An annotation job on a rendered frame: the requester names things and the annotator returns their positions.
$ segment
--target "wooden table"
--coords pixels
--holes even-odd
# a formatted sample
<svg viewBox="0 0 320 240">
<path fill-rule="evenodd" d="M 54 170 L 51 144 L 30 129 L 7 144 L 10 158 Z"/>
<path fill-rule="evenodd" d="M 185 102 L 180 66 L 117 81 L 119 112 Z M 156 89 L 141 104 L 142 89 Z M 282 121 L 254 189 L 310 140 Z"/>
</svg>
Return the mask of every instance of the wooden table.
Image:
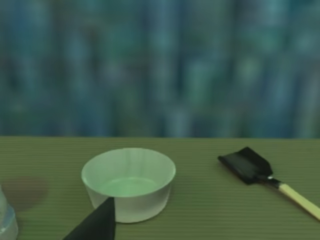
<svg viewBox="0 0 320 240">
<path fill-rule="evenodd" d="M 153 219 L 118 224 L 116 240 L 319 240 L 320 222 L 217 161 L 245 146 L 320 205 L 320 140 L 0 137 L 0 183 L 17 212 L 18 240 L 59 240 L 93 210 L 80 178 L 85 162 L 111 149 L 149 148 L 176 164 L 171 198 Z"/>
</svg>

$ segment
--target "blurred background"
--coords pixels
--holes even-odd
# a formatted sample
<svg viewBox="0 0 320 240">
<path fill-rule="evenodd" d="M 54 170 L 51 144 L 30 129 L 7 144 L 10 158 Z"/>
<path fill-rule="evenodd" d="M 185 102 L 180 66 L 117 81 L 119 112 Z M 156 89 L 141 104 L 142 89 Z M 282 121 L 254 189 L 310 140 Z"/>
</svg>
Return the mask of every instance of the blurred background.
<svg viewBox="0 0 320 240">
<path fill-rule="evenodd" d="M 0 0 L 0 135 L 318 138 L 320 0 Z"/>
</svg>

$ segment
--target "yellow handle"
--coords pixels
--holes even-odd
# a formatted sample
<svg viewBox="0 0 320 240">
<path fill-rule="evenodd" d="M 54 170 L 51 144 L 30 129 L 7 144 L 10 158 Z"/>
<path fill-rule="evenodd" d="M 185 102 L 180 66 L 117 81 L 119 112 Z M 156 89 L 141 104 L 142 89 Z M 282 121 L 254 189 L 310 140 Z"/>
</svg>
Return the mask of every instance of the yellow handle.
<svg viewBox="0 0 320 240">
<path fill-rule="evenodd" d="M 320 221 L 320 208 L 306 199 L 304 196 L 297 193 L 289 185 L 282 183 L 279 186 L 279 191 L 289 197 L 291 200 L 303 207 L 307 212 Z"/>
</svg>

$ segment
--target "small shovel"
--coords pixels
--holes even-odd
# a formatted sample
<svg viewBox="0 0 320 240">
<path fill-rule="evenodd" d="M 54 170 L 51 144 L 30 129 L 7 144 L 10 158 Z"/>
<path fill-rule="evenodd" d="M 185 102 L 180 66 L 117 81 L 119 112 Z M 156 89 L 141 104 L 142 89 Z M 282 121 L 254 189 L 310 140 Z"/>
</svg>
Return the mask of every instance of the small shovel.
<svg viewBox="0 0 320 240">
<path fill-rule="evenodd" d="M 287 184 L 273 178 L 273 171 L 269 162 L 251 148 L 245 147 L 240 151 L 219 156 L 218 159 L 246 184 L 263 183 L 272 186 L 320 221 L 320 208 Z"/>
</svg>

